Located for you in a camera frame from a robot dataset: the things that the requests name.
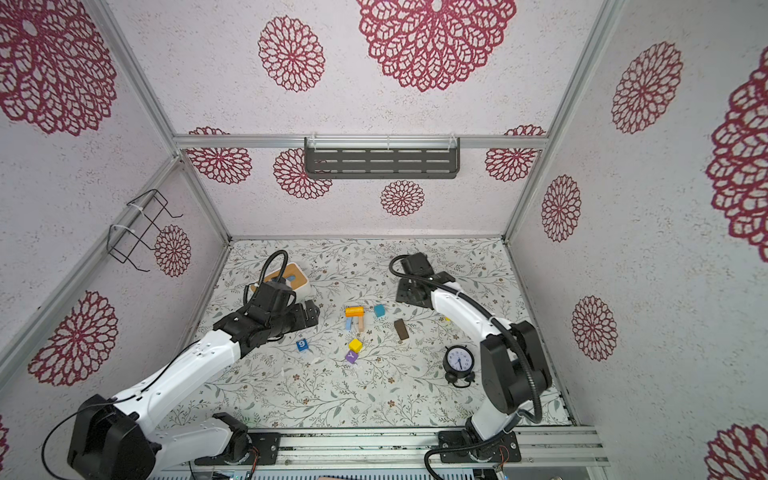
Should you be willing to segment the dark brown plank block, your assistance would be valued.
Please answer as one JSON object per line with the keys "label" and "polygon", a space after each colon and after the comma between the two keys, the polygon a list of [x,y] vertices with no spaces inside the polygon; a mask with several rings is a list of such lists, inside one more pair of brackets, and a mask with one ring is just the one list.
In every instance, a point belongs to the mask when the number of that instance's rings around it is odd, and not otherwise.
{"label": "dark brown plank block", "polygon": [[393,322],[393,326],[400,340],[406,340],[410,338],[406,324],[402,319],[395,320]]}

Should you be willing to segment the orange wooden cylinder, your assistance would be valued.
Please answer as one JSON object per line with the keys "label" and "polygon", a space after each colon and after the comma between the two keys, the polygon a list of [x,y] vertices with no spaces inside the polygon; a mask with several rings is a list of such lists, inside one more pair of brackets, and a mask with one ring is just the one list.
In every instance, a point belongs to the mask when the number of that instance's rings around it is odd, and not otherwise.
{"label": "orange wooden cylinder", "polygon": [[365,315],[365,309],[362,306],[353,306],[345,308],[345,316],[351,317],[363,317]]}

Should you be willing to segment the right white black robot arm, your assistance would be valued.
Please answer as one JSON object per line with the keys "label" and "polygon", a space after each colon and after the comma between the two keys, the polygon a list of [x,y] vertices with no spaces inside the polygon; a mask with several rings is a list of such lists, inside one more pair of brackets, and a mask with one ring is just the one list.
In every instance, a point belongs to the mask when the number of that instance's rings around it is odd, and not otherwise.
{"label": "right white black robot arm", "polygon": [[469,357],[479,362],[485,400],[461,432],[438,435],[439,446],[424,455],[425,466],[430,467],[434,457],[444,463],[510,461],[517,447],[514,428],[523,420],[542,422],[542,394],[553,385],[536,328],[490,312],[452,275],[435,271],[424,253],[398,255],[388,270],[399,279],[398,302],[450,319],[477,344],[479,353]]}

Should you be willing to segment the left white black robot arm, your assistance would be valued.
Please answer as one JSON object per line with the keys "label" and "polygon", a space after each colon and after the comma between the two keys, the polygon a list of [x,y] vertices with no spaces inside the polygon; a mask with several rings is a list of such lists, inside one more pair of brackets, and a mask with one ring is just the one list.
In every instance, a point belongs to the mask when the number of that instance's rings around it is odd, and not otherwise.
{"label": "left white black robot arm", "polygon": [[92,396],[71,414],[68,466],[84,479],[147,479],[200,458],[246,462],[253,451],[249,429],[231,414],[157,427],[209,379],[282,335],[317,326],[319,317],[315,302],[298,301],[284,279],[260,283],[240,309],[219,319],[166,366],[111,398]]}

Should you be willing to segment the white wooden-lid tissue box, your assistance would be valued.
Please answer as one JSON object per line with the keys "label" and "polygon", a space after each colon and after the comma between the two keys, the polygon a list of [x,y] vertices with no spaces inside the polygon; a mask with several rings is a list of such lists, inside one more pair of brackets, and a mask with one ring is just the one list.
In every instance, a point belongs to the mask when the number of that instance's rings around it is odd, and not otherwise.
{"label": "white wooden-lid tissue box", "polygon": [[247,304],[253,298],[259,303],[271,305],[290,302],[304,302],[313,295],[313,287],[303,270],[295,263],[289,262],[283,273],[281,269],[267,267],[257,277],[256,282],[250,284],[243,294],[243,303]]}

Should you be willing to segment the yellow wooden cube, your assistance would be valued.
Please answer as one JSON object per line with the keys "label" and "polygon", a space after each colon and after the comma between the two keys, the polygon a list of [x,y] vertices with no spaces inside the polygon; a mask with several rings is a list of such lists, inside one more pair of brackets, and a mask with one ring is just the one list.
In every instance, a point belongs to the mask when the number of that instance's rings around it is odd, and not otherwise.
{"label": "yellow wooden cube", "polygon": [[355,353],[359,353],[359,352],[362,350],[362,347],[363,347],[363,344],[362,344],[362,342],[361,342],[360,340],[358,340],[358,339],[353,339],[353,340],[352,340],[352,341],[349,343],[349,349],[350,349],[350,350],[352,350],[352,351],[354,351]]}

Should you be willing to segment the black alarm clock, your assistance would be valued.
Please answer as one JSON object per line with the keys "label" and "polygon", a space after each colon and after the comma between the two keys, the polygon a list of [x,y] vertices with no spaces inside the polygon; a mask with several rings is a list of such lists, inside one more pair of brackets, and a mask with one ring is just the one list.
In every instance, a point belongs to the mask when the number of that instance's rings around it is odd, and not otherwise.
{"label": "black alarm clock", "polygon": [[446,381],[458,389],[468,388],[475,379],[475,359],[465,346],[453,345],[446,348],[442,365]]}

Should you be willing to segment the purple letter Y cube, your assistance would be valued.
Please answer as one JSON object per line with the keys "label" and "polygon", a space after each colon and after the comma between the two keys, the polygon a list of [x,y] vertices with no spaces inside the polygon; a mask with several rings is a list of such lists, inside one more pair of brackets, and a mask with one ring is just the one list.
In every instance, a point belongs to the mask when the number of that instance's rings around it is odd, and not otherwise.
{"label": "purple letter Y cube", "polygon": [[358,357],[359,357],[359,355],[358,355],[357,352],[350,350],[350,351],[347,352],[347,354],[345,356],[345,359],[350,364],[355,364],[357,359],[358,359]]}

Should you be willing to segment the grey wall shelf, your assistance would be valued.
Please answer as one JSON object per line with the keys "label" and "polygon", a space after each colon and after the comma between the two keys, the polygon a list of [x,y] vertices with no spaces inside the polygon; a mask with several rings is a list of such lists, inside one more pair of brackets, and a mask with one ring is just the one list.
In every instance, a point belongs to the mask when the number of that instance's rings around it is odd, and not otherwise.
{"label": "grey wall shelf", "polygon": [[461,142],[304,139],[304,171],[313,180],[454,179],[460,171]]}

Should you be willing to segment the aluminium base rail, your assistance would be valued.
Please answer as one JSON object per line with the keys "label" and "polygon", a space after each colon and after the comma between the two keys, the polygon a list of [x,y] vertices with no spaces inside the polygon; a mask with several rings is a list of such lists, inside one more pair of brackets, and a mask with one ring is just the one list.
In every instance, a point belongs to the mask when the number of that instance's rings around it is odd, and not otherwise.
{"label": "aluminium base rail", "polygon": [[[437,428],[296,428],[253,429],[260,451],[259,472],[314,468],[421,469],[432,449],[459,446],[460,427]],[[486,447],[459,452],[445,464],[430,458],[434,469],[490,467],[608,467],[610,461],[596,430],[583,426],[516,427]]]}

